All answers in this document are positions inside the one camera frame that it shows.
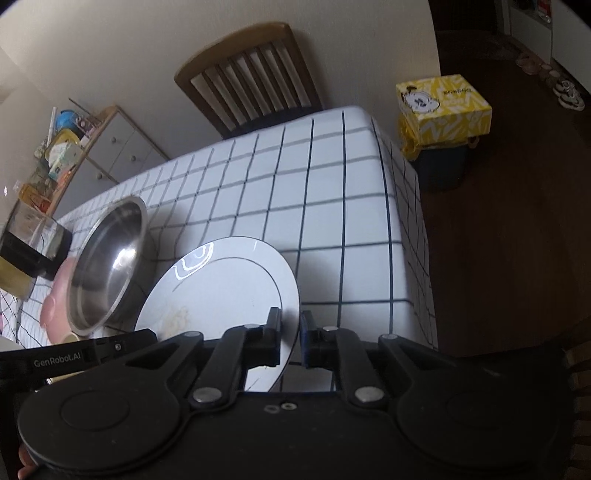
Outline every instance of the shoe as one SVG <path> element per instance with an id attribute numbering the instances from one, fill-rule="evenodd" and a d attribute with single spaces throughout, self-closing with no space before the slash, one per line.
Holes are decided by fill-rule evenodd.
<path id="1" fill-rule="evenodd" d="M 578 112 L 582 112 L 585 108 L 585 102 L 576 88 L 572 88 L 568 92 L 561 94 L 558 97 L 558 102 L 564 108 L 569 108 Z"/>
<path id="2" fill-rule="evenodd" d="M 574 87 L 574 83 L 569 80 L 562 80 L 562 82 L 557 82 L 552 88 L 554 94 L 559 97 L 563 93 L 567 93 L 569 90 L 576 90 Z"/>

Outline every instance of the pink object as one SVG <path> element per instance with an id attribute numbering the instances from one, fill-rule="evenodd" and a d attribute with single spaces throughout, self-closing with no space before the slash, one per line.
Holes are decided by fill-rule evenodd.
<path id="1" fill-rule="evenodd" d="M 39 323 L 45 328 L 53 345 L 61 343 L 71 332 L 67 317 L 67 292 L 75 260 L 74 257 L 68 257 L 62 263 L 53 281 L 51 293 L 41 307 Z"/>

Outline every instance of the yellow box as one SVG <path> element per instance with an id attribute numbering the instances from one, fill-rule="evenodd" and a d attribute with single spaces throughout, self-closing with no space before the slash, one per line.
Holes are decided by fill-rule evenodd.
<path id="1" fill-rule="evenodd" d="M 492 107 L 462 75 L 396 85 L 398 103 L 419 145 L 491 131 Z"/>

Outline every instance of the tissue box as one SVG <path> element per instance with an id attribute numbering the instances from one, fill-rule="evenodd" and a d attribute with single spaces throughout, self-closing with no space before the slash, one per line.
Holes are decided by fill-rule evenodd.
<path id="1" fill-rule="evenodd" d="M 400 110 L 419 145 L 491 131 L 492 107 L 462 75 L 399 83 L 396 90 Z"/>
<path id="2" fill-rule="evenodd" d="M 83 150 L 78 145 L 68 142 L 65 150 L 51 166 L 50 178 L 55 181 L 59 180 L 63 173 L 70 171 L 80 161 L 82 152 Z"/>

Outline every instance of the bowl rim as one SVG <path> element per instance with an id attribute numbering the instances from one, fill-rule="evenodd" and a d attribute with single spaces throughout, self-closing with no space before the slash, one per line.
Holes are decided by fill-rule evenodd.
<path id="1" fill-rule="evenodd" d="M 72 271 L 70 273 L 70 278 L 68 279 L 68 288 L 67 288 L 67 292 L 66 292 L 66 313 L 67 313 L 68 324 L 70 325 L 72 332 L 74 332 L 75 334 L 77 334 L 79 336 L 88 336 L 89 334 L 94 332 L 96 329 L 103 326 L 107 322 L 109 317 L 111 315 L 113 315 L 113 312 L 117 309 L 117 307 L 121 303 L 121 300 L 123 299 L 124 295 L 127 293 L 127 290 L 129 288 L 129 284 L 131 283 L 132 278 L 135 276 L 135 273 L 137 272 L 139 263 L 142 260 L 142 251 L 140 251 L 140 255 L 137 255 L 134 259 L 132 272 L 128 276 L 128 278 L 125 280 L 125 284 L 124 284 L 123 288 L 121 288 L 121 291 L 119 292 L 119 295 L 117 296 L 117 298 L 113 302 L 113 305 L 111 305 L 111 308 L 109 309 L 109 311 L 106 312 L 100 318 L 100 320 L 98 322 L 96 322 L 96 324 L 94 324 L 92 327 L 88 327 L 86 329 L 81 329 L 77 325 L 74 324 L 74 321 L 72 321 L 72 312 L 71 312 L 71 308 L 70 308 L 70 305 L 71 305 L 70 296 L 71 296 L 71 290 L 72 290 L 72 280 L 73 280 L 74 274 L 76 273 L 76 270 L 78 268 L 78 262 L 80 261 L 80 258 L 82 256 L 85 248 L 87 247 L 88 243 L 90 242 L 90 239 L 92 238 L 92 236 L 96 232 L 99 225 L 111 213 L 113 213 L 115 210 L 117 210 L 122 205 L 125 205 L 127 203 L 135 203 L 139 207 L 139 212 L 140 212 L 140 216 L 141 216 L 141 229 L 139 231 L 137 243 L 141 247 L 141 249 L 143 250 L 145 237 L 148 234 L 148 221 L 147 221 L 148 220 L 148 209 L 146 207 L 145 202 L 140 197 L 136 197 L 134 195 L 129 195 L 129 196 L 124 197 L 121 200 L 118 200 L 117 202 L 111 204 L 99 216 L 99 218 L 97 219 L 95 224 L 92 226 L 92 228 L 90 229 L 90 231 L 86 235 L 85 240 L 82 242 L 82 245 L 80 246 L 80 249 L 79 249 L 79 254 L 76 256 L 76 260 L 74 261 L 74 265 L 72 266 Z"/>

